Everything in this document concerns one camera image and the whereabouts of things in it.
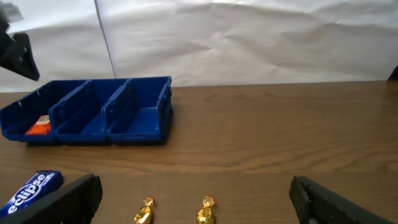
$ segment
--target white paper sheet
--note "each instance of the white paper sheet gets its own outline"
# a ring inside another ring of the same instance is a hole
[[[0,68],[1,92],[32,91],[51,80],[114,78],[94,1],[11,2],[24,19],[10,23],[8,33],[29,35],[40,80],[35,82]]]
[[[174,86],[385,80],[395,0],[98,0],[117,77]]]

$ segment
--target bin compartment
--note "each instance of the bin compartment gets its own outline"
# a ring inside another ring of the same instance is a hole
[[[52,81],[0,111],[0,125],[4,137],[22,142],[53,141],[53,128],[49,134],[27,135],[27,130],[42,115],[85,80]]]
[[[170,77],[128,80],[104,106],[108,137],[117,142],[163,141],[172,114],[170,83]]]
[[[104,141],[102,107],[126,79],[87,81],[51,109],[55,137],[61,141]]]

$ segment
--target wood grain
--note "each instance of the wood grain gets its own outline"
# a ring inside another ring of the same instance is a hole
[[[0,106],[25,93],[2,93]],[[155,224],[195,223],[206,194],[218,224],[298,223],[293,175],[398,222],[398,83],[351,82],[173,88],[163,146],[27,146],[0,138],[0,202],[36,170],[67,182],[100,175],[93,223],[132,223],[141,198]]]

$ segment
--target wooden tabletop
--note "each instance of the wooden tabletop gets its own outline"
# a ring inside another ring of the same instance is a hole
[[[0,94],[0,106],[25,93]],[[146,196],[154,224],[195,224],[214,195],[217,224],[298,223],[288,196],[306,175],[398,222],[398,83],[173,88],[163,146],[27,146],[0,137],[0,203],[37,170],[66,182],[96,174],[93,223],[134,223]]]

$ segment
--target blue eclipse package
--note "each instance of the blue eclipse package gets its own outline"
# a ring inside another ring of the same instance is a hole
[[[54,190],[59,189],[62,184],[63,176],[59,171],[43,170],[36,172],[36,174],[17,191],[10,201],[0,209],[0,218],[30,205]]]

